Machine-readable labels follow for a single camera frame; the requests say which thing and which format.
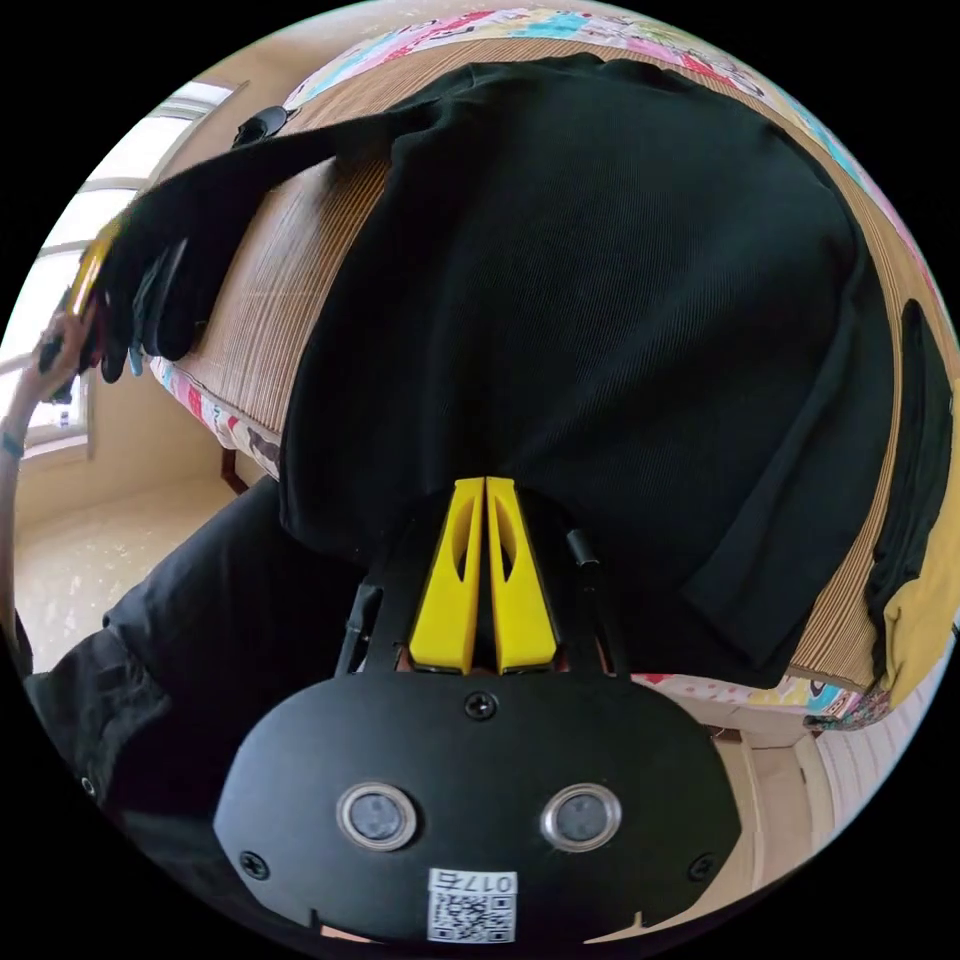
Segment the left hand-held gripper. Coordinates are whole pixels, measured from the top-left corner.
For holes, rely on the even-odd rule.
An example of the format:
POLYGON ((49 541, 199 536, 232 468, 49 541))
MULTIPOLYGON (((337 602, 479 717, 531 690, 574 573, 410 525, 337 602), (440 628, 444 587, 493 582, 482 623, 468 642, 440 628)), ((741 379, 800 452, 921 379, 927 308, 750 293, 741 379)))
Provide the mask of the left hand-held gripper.
POLYGON ((154 358, 182 358, 203 321, 195 303, 202 291, 197 244, 189 238, 167 245, 123 275, 106 271, 99 276, 122 229, 122 215, 100 229, 85 248, 65 296, 68 314, 82 316, 88 306, 93 309, 83 370, 98 369, 108 384, 125 370, 141 375, 154 358))

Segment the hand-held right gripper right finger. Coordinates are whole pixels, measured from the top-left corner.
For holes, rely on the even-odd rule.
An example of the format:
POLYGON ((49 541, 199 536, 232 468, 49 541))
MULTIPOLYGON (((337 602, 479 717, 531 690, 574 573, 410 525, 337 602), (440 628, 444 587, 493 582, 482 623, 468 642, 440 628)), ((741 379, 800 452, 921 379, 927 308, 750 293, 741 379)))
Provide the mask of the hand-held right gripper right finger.
POLYGON ((548 668, 557 642, 517 488, 510 479, 488 477, 485 493, 497 671, 548 668))

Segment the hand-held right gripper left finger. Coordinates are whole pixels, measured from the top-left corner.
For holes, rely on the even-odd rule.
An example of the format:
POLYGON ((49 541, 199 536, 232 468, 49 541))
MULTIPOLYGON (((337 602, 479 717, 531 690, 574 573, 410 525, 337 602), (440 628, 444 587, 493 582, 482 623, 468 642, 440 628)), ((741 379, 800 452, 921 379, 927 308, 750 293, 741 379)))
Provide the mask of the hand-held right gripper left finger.
POLYGON ((455 482, 408 646, 418 670, 472 668, 484 509, 483 477, 455 482))

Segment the person's left hand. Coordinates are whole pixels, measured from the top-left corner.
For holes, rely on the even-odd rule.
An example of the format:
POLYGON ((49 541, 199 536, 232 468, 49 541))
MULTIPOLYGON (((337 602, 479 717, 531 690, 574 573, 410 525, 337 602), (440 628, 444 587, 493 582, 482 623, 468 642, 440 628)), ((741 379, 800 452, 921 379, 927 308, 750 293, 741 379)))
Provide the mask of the person's left hand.
POLYGON ((95 309, 82 314, 55 314, 41 335, 17 383, 3 430, 23 443, 35 408, 72 381, 80 367, 84 344, 94 324, 95 309))

